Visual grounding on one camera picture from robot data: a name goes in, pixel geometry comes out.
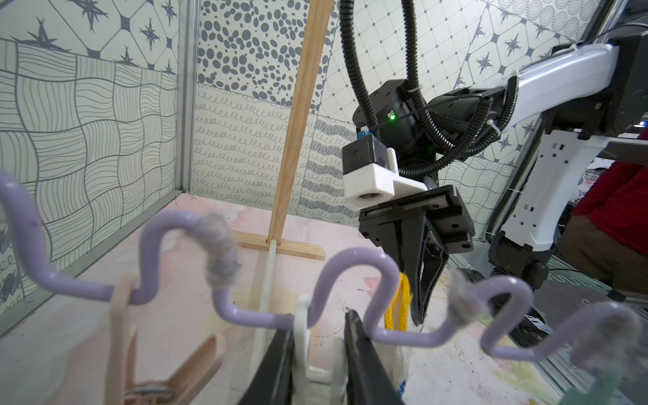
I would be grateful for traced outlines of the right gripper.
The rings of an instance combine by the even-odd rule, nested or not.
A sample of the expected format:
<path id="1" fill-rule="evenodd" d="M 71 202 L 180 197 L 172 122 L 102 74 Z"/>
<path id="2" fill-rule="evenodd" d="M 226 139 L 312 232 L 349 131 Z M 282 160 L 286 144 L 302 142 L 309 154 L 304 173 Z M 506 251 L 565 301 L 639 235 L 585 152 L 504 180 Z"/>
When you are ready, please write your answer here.
<path id="1" fill-rule="evenodd" d="M 449 256 L 474 249 L 474 223 L 453 185 L 361 209 L 359 232 L 407 276 L 415 325 L 425 320 Z"/>

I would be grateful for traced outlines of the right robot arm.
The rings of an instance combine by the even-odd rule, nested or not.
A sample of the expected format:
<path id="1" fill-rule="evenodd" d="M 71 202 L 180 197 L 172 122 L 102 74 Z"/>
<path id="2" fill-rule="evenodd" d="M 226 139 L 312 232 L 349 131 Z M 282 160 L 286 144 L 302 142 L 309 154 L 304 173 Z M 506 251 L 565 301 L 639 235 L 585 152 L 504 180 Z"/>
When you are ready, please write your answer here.
<path id="1" fill-rule="evenodd" d="M 557 227 L 577 180 L 647 108 L 647 27 L 623 25 L 565 44 L 500 78 L 423 106 L 406 80 L 391 80 L 354 114 L 357 138 L 342 149 L 344 195 L 361 234 L 407 277 L 415 324 L 450 255 L 474 249 L 476 229 L 458 190 L 433 176 L 531 128 L 520 194 L 491 227 L 496 273 L 538 289 L 557 249 Z"/>

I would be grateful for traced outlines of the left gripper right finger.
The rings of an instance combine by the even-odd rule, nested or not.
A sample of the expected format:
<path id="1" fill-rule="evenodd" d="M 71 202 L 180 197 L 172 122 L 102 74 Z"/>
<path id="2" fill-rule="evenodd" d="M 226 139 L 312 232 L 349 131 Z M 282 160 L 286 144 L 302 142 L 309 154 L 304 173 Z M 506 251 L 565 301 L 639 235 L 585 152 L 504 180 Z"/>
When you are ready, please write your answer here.
<path id="1" fill-rule="evenodd" d="M 355 310 L 345 313 L 344 344 L 349 373 L 347 404 L 403 404 Z"/>

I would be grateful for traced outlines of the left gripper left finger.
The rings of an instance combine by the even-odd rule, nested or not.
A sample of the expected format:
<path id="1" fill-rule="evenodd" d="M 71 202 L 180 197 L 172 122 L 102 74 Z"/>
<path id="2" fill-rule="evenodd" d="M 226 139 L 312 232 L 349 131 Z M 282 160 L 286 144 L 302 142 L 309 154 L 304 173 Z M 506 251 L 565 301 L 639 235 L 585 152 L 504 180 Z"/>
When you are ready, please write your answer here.
<path id="1" fill-rule="evenodd" d="M 239 405 L 289 405 L 293 400 L 292 331 L 278 330 Z"/>

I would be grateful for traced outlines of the wooden drying rack frame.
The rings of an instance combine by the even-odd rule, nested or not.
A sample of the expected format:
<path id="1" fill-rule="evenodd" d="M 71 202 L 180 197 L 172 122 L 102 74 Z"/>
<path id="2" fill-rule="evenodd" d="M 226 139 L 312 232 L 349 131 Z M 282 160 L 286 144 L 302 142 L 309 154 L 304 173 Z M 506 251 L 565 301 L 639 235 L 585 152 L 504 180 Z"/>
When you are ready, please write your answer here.
<path id="1" fill-rule="evenodd" d="M 326 259 L 326 253 L 320 246 L 285 240 L 283 231 L 331 12 L 331 1 L 320 0 L 310 3 L 268 234 L 262 236 L 241 231 L 234 233 L 239 246 L 268 253 L 258 307 L 263 315 L 268 314 L 271 303 L 278 254 L 319 261 Z"/>

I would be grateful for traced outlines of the pink clothes peg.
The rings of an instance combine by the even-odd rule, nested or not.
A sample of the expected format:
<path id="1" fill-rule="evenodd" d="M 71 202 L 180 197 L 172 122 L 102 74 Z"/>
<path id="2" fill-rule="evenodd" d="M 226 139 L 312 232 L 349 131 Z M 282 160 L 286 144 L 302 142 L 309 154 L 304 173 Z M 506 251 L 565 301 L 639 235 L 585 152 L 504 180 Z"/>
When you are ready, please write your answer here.
<path id="1" fill-rule="evenodd" d="M 209 334 L 192 351 L 166 337 L 142 333 L 130 295 L 135 276 L 120 279 L 109 302 L 109 353 L 104 404 L 191 404 L 224 364 L 226 339 Z"/>

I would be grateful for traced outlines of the person in red shirt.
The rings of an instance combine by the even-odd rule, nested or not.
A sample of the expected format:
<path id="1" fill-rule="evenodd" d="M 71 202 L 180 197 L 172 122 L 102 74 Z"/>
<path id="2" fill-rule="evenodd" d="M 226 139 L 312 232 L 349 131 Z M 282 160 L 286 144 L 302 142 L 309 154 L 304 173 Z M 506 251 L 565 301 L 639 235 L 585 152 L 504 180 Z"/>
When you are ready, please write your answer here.
<path id="1" fill-rule="evenodd" d="M 616 161 L 577 204 L 558 257 L 618 291 L 647 294 L 647 157 Z"/>

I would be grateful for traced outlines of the white clothes peg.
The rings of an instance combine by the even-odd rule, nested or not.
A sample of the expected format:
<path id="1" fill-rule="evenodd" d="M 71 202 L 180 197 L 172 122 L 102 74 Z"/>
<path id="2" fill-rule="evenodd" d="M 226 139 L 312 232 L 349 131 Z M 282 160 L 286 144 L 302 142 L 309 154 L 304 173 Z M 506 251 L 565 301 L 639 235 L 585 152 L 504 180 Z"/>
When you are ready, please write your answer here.
<path id="1" fill-rule="evenodd" d="M 335 337 L 325 345 L 322 354 L 314 353 L 315 341 L 307 326 L 309 295 L 300 295 L 295 309 L 293 335 L 295 352 L 292 361 L 292 403 L 343 405 L 348 403 L 349 368 L 344 340 Z"/>

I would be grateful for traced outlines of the green clothes peg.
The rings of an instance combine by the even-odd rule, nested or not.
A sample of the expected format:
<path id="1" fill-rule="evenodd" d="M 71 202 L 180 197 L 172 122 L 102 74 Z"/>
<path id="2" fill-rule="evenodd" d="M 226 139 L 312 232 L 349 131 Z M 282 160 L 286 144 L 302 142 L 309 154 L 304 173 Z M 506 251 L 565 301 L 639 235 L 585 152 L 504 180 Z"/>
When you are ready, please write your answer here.
<path id="1" fill-rule="evenodd" d="M 570 388 L 558 402 L 558 405 L 610 404 L 627 371 L 624 366 L 586 366 L 585 370 L 594 375 L 594 383 L 592 383 L 590 389 L 588 391 L 579 391 L 577 388 Z"/>

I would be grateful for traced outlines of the yellow dotted work glove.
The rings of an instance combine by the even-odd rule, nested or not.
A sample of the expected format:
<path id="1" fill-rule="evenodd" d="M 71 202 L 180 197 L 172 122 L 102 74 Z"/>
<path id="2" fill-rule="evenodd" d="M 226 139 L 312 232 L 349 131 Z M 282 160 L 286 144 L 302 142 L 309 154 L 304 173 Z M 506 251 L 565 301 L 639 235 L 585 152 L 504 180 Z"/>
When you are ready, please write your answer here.
<path id="1" fill-rule="evenodd" d="M 401 273 L 397 292 L 384 315 L 384 329 L 398 332 L 417 332 L 411 319 L 412 294 L 408 277 Z M 409 376 L 413 348 L 375 344 L 381 364 L 398 396 L 403 397 Z"/>

